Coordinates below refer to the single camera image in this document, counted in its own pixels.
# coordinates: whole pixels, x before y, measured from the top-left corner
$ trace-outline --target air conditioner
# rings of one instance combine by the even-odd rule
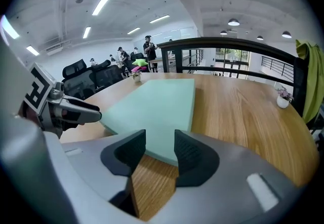
[[[48,56],[50,56],[50,55],[60,52],[61,50],[63,50],[63,44],[60,43],[60,44],[57,44],[57,45],[47,48],[46,53]]]

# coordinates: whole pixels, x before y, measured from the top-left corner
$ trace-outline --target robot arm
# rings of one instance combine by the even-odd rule
[[[57,82],[41,65],[34,63],[30,72],[35,79],[24,102],[36,114],[42,130],[53,132],[60,138],[69,128],[101,119],[98,106],[65,95],[64,84]]]

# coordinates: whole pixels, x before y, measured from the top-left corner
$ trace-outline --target person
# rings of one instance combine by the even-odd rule
[[[110,54],[109,56],[110,56],[110,60],[111,60],[111,62],[116,61],[115,58],[112,56],[112,54]]]
[[[95,59],[94,59],[94,58],[91,58],[90,62],[91,62],[91,66],[96,66],[96,65],[98,65],[98,63],[95,62]]]
[[[127,77],[125,74],[125,70],[126,70],[126,63],[128,60],[128,54],[122,49],[122,47],[119,47],[118,50],[120,52],[120,57],[121,57],[121,63],[122,63],[122,67],[121,69],[121,73],[123,74],[124,77]]]
[[[151,35],[145,36],[145,43],[143,45],[144,54],[147,54],[148,61],[154,60],[156,58],[155,50],[158,49],[158,46],[155,46],[154,43],[151,42]],[[154,69],[157,72],[157,63],[153,63],[153,72]]]
[[[174,54],[174,51],[169,51],[168,52],[168,55],[172,55],[172,54]]]

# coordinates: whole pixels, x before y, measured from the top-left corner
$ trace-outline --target man in black shirt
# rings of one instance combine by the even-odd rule
[[[154,43],[151,42],[151,35],[145,36],[145,43],[143,45],[144,54],[147,54],[148,61],[154,60],[156,58],[155,50],[158,49],[158,46],[155,46]],[[154,69],[157,72],[157,63],[152,63],[153,72]]]
[[[121,72],[124,77],[126,77],[125,70],[126,70],[126,60],[128,60],[128,54],[122,49],[122,47],[119,47],[118,50],[120,52],[121,62],[123,63],[121,67]]]

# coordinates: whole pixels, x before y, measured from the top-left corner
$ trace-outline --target green jacket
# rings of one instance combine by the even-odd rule
[[[309,56],[306,100],[303,119],[308,123],[319,111],[324,98],[324,53],[318,45],[311,46],[306,41],[296,40],[298,57],[305,60]]]

